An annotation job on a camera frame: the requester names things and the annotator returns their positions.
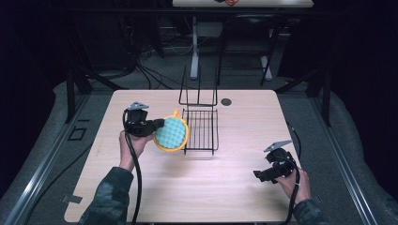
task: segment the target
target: gray carpet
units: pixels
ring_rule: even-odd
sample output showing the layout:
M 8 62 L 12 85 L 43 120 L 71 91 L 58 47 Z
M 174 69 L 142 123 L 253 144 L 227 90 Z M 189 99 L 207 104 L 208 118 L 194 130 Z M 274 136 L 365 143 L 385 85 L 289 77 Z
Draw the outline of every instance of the gray carpet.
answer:
M 201 48 L 201 74 L 204 83 L 210 81 L 215 74 L 216 57 L 214 55 L 214 40 L 207 40 Z M 271 64 L 273 74 L 277 73 L 278 63 L 283 53 L 283 45 L 286 39 L 281 38 L 278 46 L 278 53 Z M 191 66 L 191 53 L 176 54 L 173 51 L 166 51 L 164 58 L 153 54 L 147 60 L 141 62 L 148 68 L 154 69 L 164 77 L 154 74 L 158 79 L 162 79 L 167 86 L 174 89 L 179 88 L 184 66 L 187 66 L 189 73 Z M 112 73 L 101 73 L 104 76 Z M 266 82 L 264 86 L 259 85 L 261 73 L 251 77 L 245 76 L 223 76 L 220 89 L 276 89 L 284 84 L 283 78 L 274 78 L 272 82 Z M 165 86 L 158 86 L 158 82 L 152 77 L 151 89 L 165 89 Z M 147 89 L 148 81 L 139 71 L 134 71 L 130 75 L 112 80 L 113 82 L 128 87 L 130 89 Z M 77 97 L 80 102 L 85 102 L 74 122 L 69 125 L 70 130 L 64 136 L 65 141 L 60 145 L 60 154 L 49 173 L 41 191 L 48 187 L 51 182 L 68 165 L 75 160 L 91 144 L 96 136 L 102 116 L 112 95 L 112 91 L 103 84 L 92 80 L 94 92 L 92 95 Z M 327 134 L 321 122 L 317 119 L 317 111 L 314 110 L 311 101 L 303 94 L 306 84 L 303 83 L 294 90 L 278 95 L 283 109 L 283 114 L 297 132 L 301 141 L 301 165 L 311 177 L 311 187 L 313 197 L 319 202 L 320 207 L 329 216 L 334 224 L 362 224 L 360 214 L 354 204 L 351 195 L 346 187 L 333 155 Z M 40 162 L 54 148 L 59 133 L 65 127 L 64 121 L 67 118 L 66 107 L 66 86 L 60 84 L 54 89 L 57 99 L 53 112 L 48 123 L 43 129 L 34 149 L 14 183 L 0 202 L 0 223 L 4 224 L 9 213 L 16 202 L 20 199 L 30 178 L 36 171 Z M 330 105 L 330 121 L 332 130 L 344 149 L 344 155 L 356 175 L 363 193 L 368 200 L 372 212 L 378 224 L 397 224 L 397 206 L 390 200 L 388 194 L 379 187 L 372 172 L 363 162 L 360 138 L 349 113 L 345 110 L 344 104 L 338 97 L 332 95 Z M 299 149 L 299 142 L 292 133 L 296 149 Z M 67 224 L 63 215 L 67 204 L 61 202 L 66 195 L 72 194 L 79 174 L 84 166 L 87 154 L 83 154 L 71 167 L 56 180 L 42 199 L 36 205 L 33 214 L 29 218 L 28 224 Z

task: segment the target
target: sleeve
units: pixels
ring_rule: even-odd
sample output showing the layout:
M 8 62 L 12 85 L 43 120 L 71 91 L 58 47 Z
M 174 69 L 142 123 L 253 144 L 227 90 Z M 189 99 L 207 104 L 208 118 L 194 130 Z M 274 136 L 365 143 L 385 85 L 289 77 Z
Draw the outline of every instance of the sleeve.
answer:
M 126 224 L 133 178 L 131 172 L 113 167 L 99 183 L 93 202 L 84 211 L 79 224 Z
M 293 211 L 299 225 L 330 225 L 331 223 L 321 212 L 314 200 L 298 203 Z

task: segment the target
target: black cord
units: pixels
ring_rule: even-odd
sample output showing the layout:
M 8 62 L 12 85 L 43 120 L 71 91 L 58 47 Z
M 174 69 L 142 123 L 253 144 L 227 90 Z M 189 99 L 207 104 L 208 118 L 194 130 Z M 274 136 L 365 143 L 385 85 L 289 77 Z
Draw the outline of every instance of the black cord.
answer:
M 298 140 L 298 159 L 301 158 L 301 140 L 299 139 L 299 135 L 296 132 L 295 128 L 293 126 L 290 125 L 289 122 L 286 121 L 286 124 L 290 127 L 290 129 L 293 131 L 293 133 L 295 134 L 297 140 Z
M 283 160 L 289 162 L 290 164 L 292 164 L 295 167 L 295 170 L 296 170 L 296 184 L 295 184 L 295 187 L 293 188 L 292 196 L 290 197 L 289 211 L 287 213 L 286 220 L 284 221 L 284 223 L 281 223 L 281 225 L 286 225 L 292 219 L 293 208 L 295 206 L 296 196 L 298 195 L 298 192 L 299 192 L 299 180 L 300 180 L 299 167 L 296 165 L 295 162 L 293 162 L 292 160 L 290 160 L 286 157 L 276 157 L 276 158 L 280 158 L 280 159 L 283 159 Z
M 137 217 L 138 217 L 138 212 L 140 211 L 140 205 L 141 205 L 141 196 L 142 196 L 142 192 L 143 192 L 143 177 L 141 175 L 141 168 L 140 168 L 140 163 L 138 162 L 138 157 L 135 154 L 134 151 L 134 147 L 132 146 L 132 141 L 130 138 L 130 134 L 127 132 L 127 128 L 126 128 L 126 113 L 128 110 L 125 110 L 123 112 L 123 127 L 125 130 L 125 138 L 126 138 L 126 142 L 127 145 L 129 146 L 130 149 L 130 153 L 132 156 L 132 160 L 134 161 L 134 166 L 135 166 L 135 172 L 137 173 L 137 181 L 138 181 L 138 189 L 137 189 L 137 202 L 135 204 L 135 211 L 134 211 L 134 216 L 132 217 L 132 224 L 136 224 L 137 222 Z
M 151 81 L 149 80 L 148 76 L 146 75 L 146 73 L 144 73 L 141 70 L 141 65 L 137 62 L 137 68 L 143 73 L 143 75 L 145 76 L 146 80 L 148 81 L 148 90 L 150 90 L 152 88 L 152 84 Z
M 151 45 L 142 45 L 140 47 L 140 59 L 148 59 L 152 56 L 153 47 Z
M 92 145 L 93 145 L 93 143 L 89 144 L 85 148 L 85 150 L 77 158 L 75 158 L 60 174 L 58 174 L 55 177 L 55 179 L 43 190 L 43 192 L 41 192 L 40 196 L 38 196 L 38 199 L 35 201 L 32 208 L 29 210 L 28 216 L 27 216 L 24 224 L 27 224 L 29 222 L 29 219 L 32 217 L 33 211 L 38 206 L 38 203 L 43 198 L 45 193 L 53 186 L 53 184 L 59 179 L 59 177 L 61 177 L 61 175 L 64 174 L 64 172 L 66 172 L 74 163 L 76 163 L 77 160 L 79 160 L 86 152 L 88 152 L 88 150 L 91 148 Z
M 103 78 L 107 79 L 107 80 L 113 80 L 113 79 L 117 79 L 117 78 L 122 78 L 122 77 L 126 77 L 127 75 L 131 74 L 134 71 L 134 68 L 126 68 L 125 70 L 123 70 L 122 72 L 118 73 L 118 74 L 114 74 L 114 75 L 101 75 Z
M 149 77 L 148 77 L 148 76 L 151 76 L 152 78 L 154 78 L 154 77 L 152 76 L 152 74 L 150 74 L 150 73 L 148 73 L 146 70 L 144 70 L 141 64 L 137 64 L 137 68 L 144 74 L 144 76 L 146 76 L 146 79 L 147 79 L 148 82 L 150 83 L 150 80 L 149 80 Z M 160 82 L 159 80 L 157 80 L 157 79 L 155 79 L 155 80 L 159 83 L 158 86 L 155 88 L 155 89 L 157 89 L 157 88 L 161 85 L 161 82 Z
M 153 72 L 153 73 L 155 73 L 155 74 L 158 74 L 160 77 L 165 78 L 165 79 L 169 80 L 169 81 L 172 82 L 172 83 L 176 83 L 176 84 L 178 84 L 178 85 L 181 85 L 181 86 L 183 86 L 183 87 L 187 87 L 187 88 L 190 88 L 190 89 L 196 89 L 196 88 L 194 88 L 194 87 L 190 87 L 190 86 L 184 85 L 183 83 L 176 82 L 176 81 L 174 81 L 173 79 L 170 79 L 170 78 L 168 78 L 168 77 L 166 77 L 166 76 L 160 74 L 158 71 L 156 71 L 156 70 L 154 70 L 154 69 L 152 69 L 152 68 L 146 67 L 146 66 L 144 66 L 144 65 L 142 65 L 142 64 L 140 64 L 140 67 L 141 67 L 141 68 L 144 68 L 145 70 L 147 70 L 148 73 L 149 73 L 149 72 Z M 162 83 L 162 85 L 165 86 L 165 87 L 167 87 L 167 88 L 169 88 L 169 89 L 173 89 L 173 88 L 171 88 L 171 87 L 165 85 L 164 83 Z
M 160 77 L 161 77 L 161 80 L 159 80 L 159 79 L 157 79 L 155 76 L 153 76 L 152 73 L 150 73 L 148 67 L 144 67 L 144 66 L 142 66 L 142 65 L 139 65 L 139 66 L 137 65 L 137 67 L 141 70 L 141 72 L 148 74 L 149 76 L 151 76 L 153 79 L 155 79 L 155 80 L 159 83 L 158 87 L 156 87 L 155 89 L 158 89 L 160 85 L 163 85 L 164 87 L 166 87 L 166 88 L 168 88 L 168 89 L 170 89 L 170 90 L 173 90 L 173 88 L 169 87 L 168 85 L 166 85 L 166 84 L 162 81 L 162 80 L 163 80 L 163 77 L 162 77 L 162 76 L 160 76 Z

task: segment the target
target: metal wire rack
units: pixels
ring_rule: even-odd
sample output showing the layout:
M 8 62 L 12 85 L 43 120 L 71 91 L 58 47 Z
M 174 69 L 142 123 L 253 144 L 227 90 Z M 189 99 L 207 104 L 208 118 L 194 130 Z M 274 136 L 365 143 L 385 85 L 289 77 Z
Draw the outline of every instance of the metal wire rack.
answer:
M 188 86 L 184 68 L 178 100 L 180 105 L 186 106 L 186 109 L 183 109 L 182 118 L 187 121 L 190 128 L 190 137 L 185 145 L 184 154 L 191 150 L 201 150 L 211 151 L 214 155 L 214 151 L 219 148 L 219 118 L 217 110 L 214 109 L 218 101 L 216 76 L 210 84 L 210 91 L 201 91 L 203 83 L 200 69 L 197 80 L 191 83 L 196 86 Z

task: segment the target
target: hand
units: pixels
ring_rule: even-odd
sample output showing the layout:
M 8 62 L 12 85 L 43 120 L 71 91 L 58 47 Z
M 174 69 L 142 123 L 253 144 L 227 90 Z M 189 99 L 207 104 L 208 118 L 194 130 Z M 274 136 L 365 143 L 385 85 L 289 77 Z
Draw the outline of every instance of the hand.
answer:
M 135 155 L 137 157 L 141 156 L 143 154 L 145 145 L 152 141 L 154 138 L 154 134 L 151 134 L 149 136 L 143 137 L 143 138 L 137 138 L 132 135 L 130 135 L 132 146 L 135 151 Z M 124 168 L 130 172 L 132 172 L 132 169 L 134 169 L 134 161 L 132 160 L 130 148 L 127 144 L 126 141 L 126 136 L 125 136 L 125 131 L 120 132 L 119 136 L 119 143 L 120 143 L 120 164 L 119 167 Z
M 302 169 L 298 169 L 300 174 L 299 187 L 298 187 L 298 195 L 295 199 L 295 204 L 300 203 L 301 201 L 311 199 L 311 191 L 310 191 L 310 177 L 308 174 Z M 296 184 L 296 170 L 293 170 L 292 173 L 287 177 L 278 177 L 275 179 L 282 186 L 284 193 L 289 197 L 292 197 L 293 188 Z

